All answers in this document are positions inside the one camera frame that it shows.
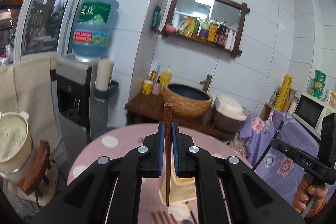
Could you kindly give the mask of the right hand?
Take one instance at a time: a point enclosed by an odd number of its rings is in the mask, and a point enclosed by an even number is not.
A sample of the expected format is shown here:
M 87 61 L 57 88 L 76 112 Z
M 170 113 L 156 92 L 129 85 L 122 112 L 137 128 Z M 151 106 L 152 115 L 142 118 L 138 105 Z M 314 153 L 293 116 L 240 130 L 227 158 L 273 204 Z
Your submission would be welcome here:
M 309 197 L 316 197 L 316 200 L 308 214 L 314 214 L 321 210 L 326 203 L 327 187 L 324 185 L 309 185 L 306 175 L 302 177 L 301 182 L 297 187 L 297 192 L 294 195 L 292 207 L 297 213 L 306 210 L 309 202 Z

